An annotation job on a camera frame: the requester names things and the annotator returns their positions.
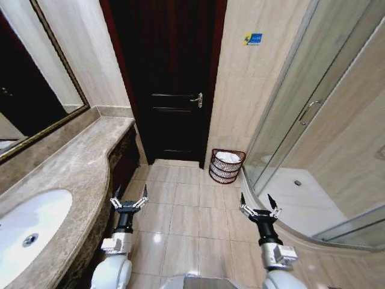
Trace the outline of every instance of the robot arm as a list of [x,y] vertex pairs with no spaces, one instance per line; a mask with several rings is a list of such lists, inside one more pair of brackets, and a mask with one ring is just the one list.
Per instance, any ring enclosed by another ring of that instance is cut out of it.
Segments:
[[124,289],[131,276],[132,263],[127,259],[132,247],[132,221],[134,214],[139,212],[148,202],[147,186],[143,197],[137,202],[120,202],[116,197],[110,201],[119,213],[118,225],[111,238],[103,239],[101,249],[107,257],[95,269],[92,275],[92,289]]
[[253,210],[245,203],[243,194],[239,210],[253,223],[257,224],[260,239],[258,244],[262,249],[262,262],[268,271],[262,286],[263,289],[306,289],[297,278],[288,271],[293,270],[292,263],[298,259],[292,246],[284,246],[274,230],[274,222],[282,209],[275,200],[268,195],[273,211]]

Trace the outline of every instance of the beige tiled floor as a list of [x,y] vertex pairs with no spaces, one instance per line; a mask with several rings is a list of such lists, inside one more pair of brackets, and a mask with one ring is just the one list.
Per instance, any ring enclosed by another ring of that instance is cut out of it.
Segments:
[[[239,211],[240,182],[221,185],[196,167],[142,166],[123,195],[136,200],[147,184],[149,203],[135,215],[133,274],[128,288],[159,288],[167,276],[195,273],[260,288],[265,271],[258,233]],[[309,289],[382,288],[359,257],[297,248],[294,275]]]

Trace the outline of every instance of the shower enclosure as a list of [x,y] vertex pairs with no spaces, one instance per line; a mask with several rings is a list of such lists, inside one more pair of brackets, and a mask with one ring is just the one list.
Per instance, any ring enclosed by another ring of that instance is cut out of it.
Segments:
[[256,131],[253,197],[329,243],[385,244],[385,3],[313,1]]

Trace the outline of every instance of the shower door handle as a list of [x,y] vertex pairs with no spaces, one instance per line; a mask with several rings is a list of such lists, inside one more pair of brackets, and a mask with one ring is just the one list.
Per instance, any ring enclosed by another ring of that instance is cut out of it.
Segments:
[[298,120],[298,121],[300,122],[300,124],[302,124],[302,125],[307,125],[306,122],[302,121],[303,118],[304,118],[304,116],[307,114],[307,112],[309,111],[309,109],[310,109],[313,105],[315,105],[315,104],[321,104],[321,103],[322,103],[322,99],[321,99],[321,100],[318,100],[318,101],[313,101],[313,102],[311,102],[311,103],[307,106],[307,108],[304,110],[303,114],[300,116],[300,119]]

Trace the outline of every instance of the mirror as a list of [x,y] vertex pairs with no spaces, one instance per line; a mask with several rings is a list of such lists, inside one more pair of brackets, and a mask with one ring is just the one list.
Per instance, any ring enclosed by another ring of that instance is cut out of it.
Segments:
[[0,162],[89,104],[36,0],[0,0]]

